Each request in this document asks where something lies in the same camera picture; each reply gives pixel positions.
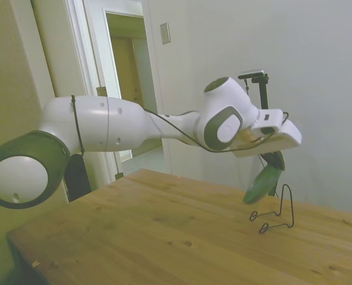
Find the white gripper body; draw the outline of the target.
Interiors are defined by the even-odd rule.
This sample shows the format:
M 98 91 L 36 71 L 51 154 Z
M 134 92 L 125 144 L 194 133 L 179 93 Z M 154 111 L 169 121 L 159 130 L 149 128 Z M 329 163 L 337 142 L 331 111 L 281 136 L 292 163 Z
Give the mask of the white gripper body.
M 263 144 L 253 148 L 256 142 L 243 144 L 237 136 L 231 145 L 231 149 L 236 157 L 248 157 L 298 147 L 301 142 L 302 134 L 298 128 L 291 121 L 286 121 L 280 131 Z

